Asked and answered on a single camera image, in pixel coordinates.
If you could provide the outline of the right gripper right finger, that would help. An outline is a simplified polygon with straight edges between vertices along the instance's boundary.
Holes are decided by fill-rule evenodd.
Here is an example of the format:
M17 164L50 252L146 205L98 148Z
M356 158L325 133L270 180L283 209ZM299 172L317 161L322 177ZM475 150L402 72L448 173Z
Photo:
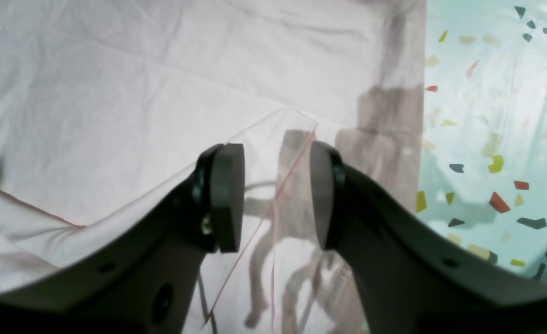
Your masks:
M318 243L349 264L373 334L547 334L547 284L438 235L325 142L309 168Z

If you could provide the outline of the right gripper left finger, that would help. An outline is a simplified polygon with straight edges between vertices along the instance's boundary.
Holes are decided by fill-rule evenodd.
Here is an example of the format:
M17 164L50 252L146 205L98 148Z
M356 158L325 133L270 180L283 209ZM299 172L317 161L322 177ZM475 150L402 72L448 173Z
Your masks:
M244 146L209 148L116 240L0 294L0 334L179 334L205 256L241 247L244 194Z

